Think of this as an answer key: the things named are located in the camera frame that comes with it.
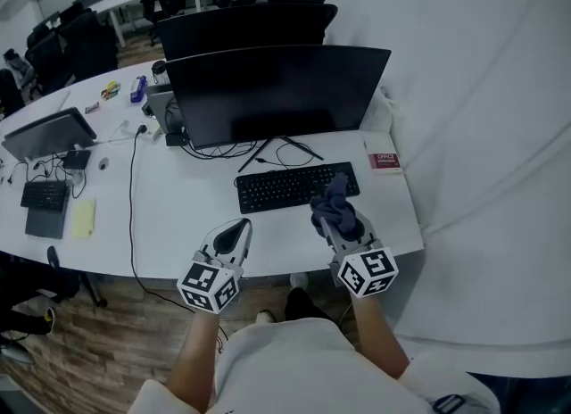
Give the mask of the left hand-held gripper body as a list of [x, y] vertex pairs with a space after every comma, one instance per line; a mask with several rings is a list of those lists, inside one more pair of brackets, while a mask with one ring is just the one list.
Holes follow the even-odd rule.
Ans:
[[177, 282], [186, 303], [197, 310], [220, 314], [239, 293], [244, 274], [246, 235], [207, 235]]

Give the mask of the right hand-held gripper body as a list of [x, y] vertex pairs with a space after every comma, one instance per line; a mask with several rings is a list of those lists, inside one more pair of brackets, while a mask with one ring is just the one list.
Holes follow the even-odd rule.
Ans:
[[329, 263], [334, 283], [355, 298], [386, 291], [398, 276], [392, 251], [371, 233], [351, 242], [335, 236], [329, 246], [334, 251]]

